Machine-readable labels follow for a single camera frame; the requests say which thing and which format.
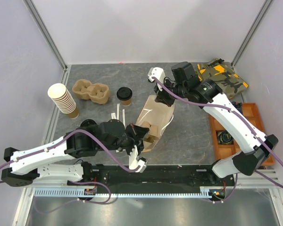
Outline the single brown pulp cup carrier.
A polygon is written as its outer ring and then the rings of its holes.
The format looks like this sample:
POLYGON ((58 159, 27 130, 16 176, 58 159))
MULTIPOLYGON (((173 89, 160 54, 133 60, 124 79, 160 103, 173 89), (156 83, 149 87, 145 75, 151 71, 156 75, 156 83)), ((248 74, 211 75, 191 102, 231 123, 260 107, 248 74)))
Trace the single brown pulp cup carrier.
POLYGON ((155 143, 156 141, 159 140, 158 126, 157 125, 152 125, 152 124, 148 123, 147 121, 144 121, 141 124, 141 127, 149 129, 144 141, 146 141, 148 143, 155 143))

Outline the brown paper bag with handles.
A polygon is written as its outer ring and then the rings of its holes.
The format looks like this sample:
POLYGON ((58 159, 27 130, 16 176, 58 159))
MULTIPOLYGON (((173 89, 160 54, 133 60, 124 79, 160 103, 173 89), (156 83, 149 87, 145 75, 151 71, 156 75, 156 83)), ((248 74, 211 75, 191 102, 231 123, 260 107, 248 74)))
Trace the brown paper bag with handles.
MULTIPOLYGON (((148 97, 137 119, 136 125, 141 126, 141 124, 144 121, 147 121, 152 125, 157 125, 159 140, 160 140, 166 127, 171 123, 171 121, 174 118, 173 113, 174 113, 175 105, 168 107, 165 104, 156 103, 155 98, 156 98, 155 95, 150 95, 148 97)), ((143 140, 143 144, 144 144, 143 152, 150 152, 156 146, 159 140, 156 141, 155 143, 148 143, 143 140)))

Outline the brown paper coffee cup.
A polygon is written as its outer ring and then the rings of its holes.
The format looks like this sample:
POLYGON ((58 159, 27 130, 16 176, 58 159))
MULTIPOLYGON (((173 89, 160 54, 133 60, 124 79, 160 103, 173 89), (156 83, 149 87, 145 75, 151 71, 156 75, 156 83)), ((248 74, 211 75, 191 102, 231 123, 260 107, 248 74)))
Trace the brown paper coffee cup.
POLYGON ((129 106, 132 103, 132 98, 128 100, 120 100, 120 102, 123 106, 129 106))

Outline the black plastic cup lid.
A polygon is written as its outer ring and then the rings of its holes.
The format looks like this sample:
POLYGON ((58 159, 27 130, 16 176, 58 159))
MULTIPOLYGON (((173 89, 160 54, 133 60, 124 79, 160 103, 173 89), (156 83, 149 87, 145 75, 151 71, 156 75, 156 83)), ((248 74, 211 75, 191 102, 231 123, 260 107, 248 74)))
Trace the black plastic cup lid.
POLYGON ((132 98, 132 95, 133 95, 133 92, 130 88, 128 87, 120 87, 118 90, 117 90, 117 98, 120 100, 120 101, 127 101, 129 99, 132 98))

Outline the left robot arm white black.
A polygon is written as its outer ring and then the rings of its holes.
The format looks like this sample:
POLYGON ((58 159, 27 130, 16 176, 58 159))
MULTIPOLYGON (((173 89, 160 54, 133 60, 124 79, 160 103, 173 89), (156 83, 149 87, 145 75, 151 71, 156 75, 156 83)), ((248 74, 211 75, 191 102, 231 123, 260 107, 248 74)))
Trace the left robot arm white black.
POLYGON ((81 182, 90 185, 94 180, 92 166, 62 166, 56 162, 93 157, 105 151, 127 172, 143 172, 147 160, 140 157, 144 149, 144 138, 149 128, 129 124, 124 126, 117 119, 97 124, 88 119, 77 129, 51 143, 20 151, 9 147, 4 151, 4 160, 9 167, 1 172, 3 183, 11 187, 31 185, 36 181, 81 182))

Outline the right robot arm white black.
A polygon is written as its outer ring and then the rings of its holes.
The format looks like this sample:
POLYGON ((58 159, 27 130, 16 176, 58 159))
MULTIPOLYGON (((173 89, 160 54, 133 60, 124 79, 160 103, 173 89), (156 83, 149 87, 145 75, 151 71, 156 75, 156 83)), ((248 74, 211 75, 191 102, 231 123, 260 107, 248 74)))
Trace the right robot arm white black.
POLYGON ((148 73, 149 82, 156 83, 156 101, 171 106, 178 99, 199 106, 215 118, 240 147, 238 153, 211 165, 211 170, 206 174, 207 181, 215 186, 231 174, 252 175, 278 144, 277 137, 267 136, 252 125, 214 81, 200 81, 191 63, 178 63, 171 70, 174 81, 167 78, 159 67, 152 68, 148 73))

